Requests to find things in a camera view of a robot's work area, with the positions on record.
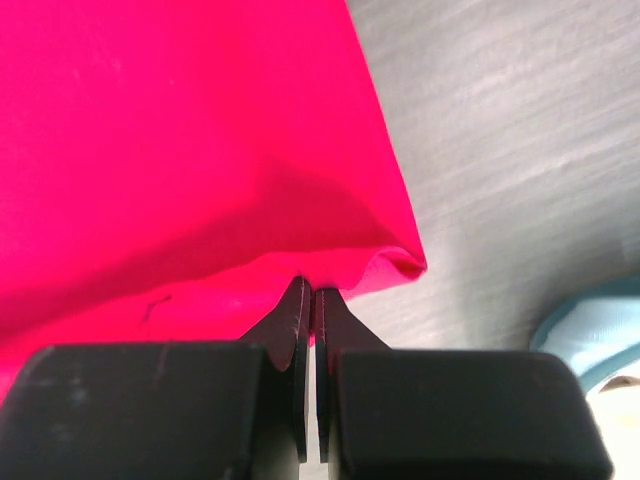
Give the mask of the red t shirt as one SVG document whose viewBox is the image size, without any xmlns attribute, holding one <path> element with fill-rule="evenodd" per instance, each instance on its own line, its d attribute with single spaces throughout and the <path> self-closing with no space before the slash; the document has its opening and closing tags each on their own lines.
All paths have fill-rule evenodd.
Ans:
<svg viewBox="0 0 640 480">
<path fill-rule="evenodd" d="M 3 375 L 425 268 L 345 2 L 2 3 Z"/>
</svg>

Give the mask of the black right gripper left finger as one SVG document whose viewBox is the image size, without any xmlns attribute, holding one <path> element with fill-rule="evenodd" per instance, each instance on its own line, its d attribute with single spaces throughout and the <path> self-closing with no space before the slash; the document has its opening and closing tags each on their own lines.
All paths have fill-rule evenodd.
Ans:
<svg viewBox="0 0 640 480">
<path fill-rule="evenodd" d="M 295 479 L 311 289 L 236 341 L 53 346 L 1 407 L 5 479 Z"/>
</svg>

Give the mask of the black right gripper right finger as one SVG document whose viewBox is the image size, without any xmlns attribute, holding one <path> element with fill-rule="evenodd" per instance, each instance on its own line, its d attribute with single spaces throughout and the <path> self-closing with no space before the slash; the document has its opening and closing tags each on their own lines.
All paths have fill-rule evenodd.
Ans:
<svg viewBox="0 0 640 480">
<path fill-rule="evenodd" d="M 608 479 L 557 357 L 386 345 L 334 289 L 313 300 L 320 459 L 333 479 Z"/>
</svg>

